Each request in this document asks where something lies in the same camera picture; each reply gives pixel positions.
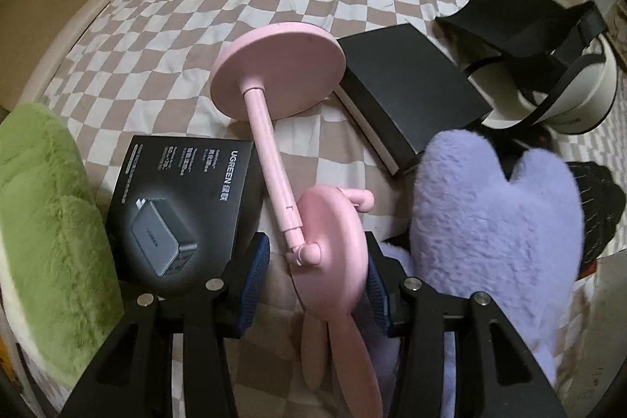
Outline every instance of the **cardboard box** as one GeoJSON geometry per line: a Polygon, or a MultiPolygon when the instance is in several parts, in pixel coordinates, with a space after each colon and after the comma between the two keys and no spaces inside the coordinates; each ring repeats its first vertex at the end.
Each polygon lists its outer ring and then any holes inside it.
{"type": "Polygon", "coordinates": [[[134,136],[107,218],[118,277],[167,297],[219,276],[256,232],[264,186],[252,142],[134,136]]]}

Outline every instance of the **green fluffy pillow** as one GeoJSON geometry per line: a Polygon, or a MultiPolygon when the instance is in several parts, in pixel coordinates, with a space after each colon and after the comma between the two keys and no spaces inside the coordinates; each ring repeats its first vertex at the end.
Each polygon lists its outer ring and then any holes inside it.
{"type": "Polygon", "coordinates": [[[80,153],[39,104],[17,107],[0,124],[0,288],[24,351],[67,388],[122,315],[80,153]]]}

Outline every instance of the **black metal bracket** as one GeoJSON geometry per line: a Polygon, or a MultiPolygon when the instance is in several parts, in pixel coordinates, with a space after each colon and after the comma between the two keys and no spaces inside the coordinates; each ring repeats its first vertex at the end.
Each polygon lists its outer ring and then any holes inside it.
{"type": "Polygon", "coordinates": [[[172,338],[183,333],[186,415],[237,418],[224,338],[252,324],[270,242],[253,236],[219,278],[176,299],[142,294],[125,311],[61,411],[60,418],[171,418],[172,338]]]}
{"type": "Polygon", "coordinates": [[[457,418],[566,418],[533,354],[494,299],[442,295],[408,277],[366,233],[368,297],[388,337],[405,337],[390,418],[440,418],[444,333],[455,333],[457,418]]]}

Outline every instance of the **black product box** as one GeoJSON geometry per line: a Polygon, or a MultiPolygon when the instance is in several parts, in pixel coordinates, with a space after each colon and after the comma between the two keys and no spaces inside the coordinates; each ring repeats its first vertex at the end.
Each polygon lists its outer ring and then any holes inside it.
{"type": "Polygon", "coordinates": [[[252,142],[134,136],[106,225],[118,278],[167,297],[219,276],[256,232],[264,186],[252,142]]]}
{"type": "Polygon", "coordinates": [[[410,24],[338,43],[346,73],[335,93],[392,175],[414,168],[438,132],[465,128],[491,111],[462,71],[410,24]]]}

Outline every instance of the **stuffed toy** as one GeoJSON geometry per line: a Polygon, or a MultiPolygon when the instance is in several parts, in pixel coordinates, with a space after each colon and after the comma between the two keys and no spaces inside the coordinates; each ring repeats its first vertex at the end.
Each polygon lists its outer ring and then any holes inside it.
{"type": "Polygon", "coordinates": [[[68,389],[123,313],[78,148],[39,104],[0,124],[0,288],[22,349],[68,389]]]}
{"type": "MultiPolygon", "coordinates": [[[[467,131],[438,134],[418,168],[408,253],[384,246],[408,274],[440,293],[494,297],[555,384],[559,317],[569,303],[583,240],[573,174],[556,155],[530,150],[505,178],[490,143],[467,131]]],[[[353,316],[364,336],[390,409],[399,343],[374,326],[367,305],[353,316]]],[[[455,347],[445,339],[442,416],[455,413],[455,347]]]]}

